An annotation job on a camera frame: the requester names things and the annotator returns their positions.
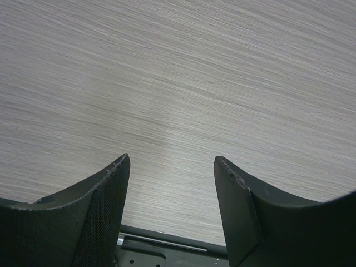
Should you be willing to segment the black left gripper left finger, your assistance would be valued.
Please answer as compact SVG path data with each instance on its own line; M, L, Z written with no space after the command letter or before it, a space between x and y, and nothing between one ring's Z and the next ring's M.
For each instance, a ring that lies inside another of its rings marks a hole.
M129 176L123 154L34 203L1 199L1 265L114 266Z

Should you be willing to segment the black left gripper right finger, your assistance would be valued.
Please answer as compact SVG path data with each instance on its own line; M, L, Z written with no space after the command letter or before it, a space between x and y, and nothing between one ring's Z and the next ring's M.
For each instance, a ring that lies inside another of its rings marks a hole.
M317 202L264 182L225 157L214 177L230 266L354 266L355 193Z

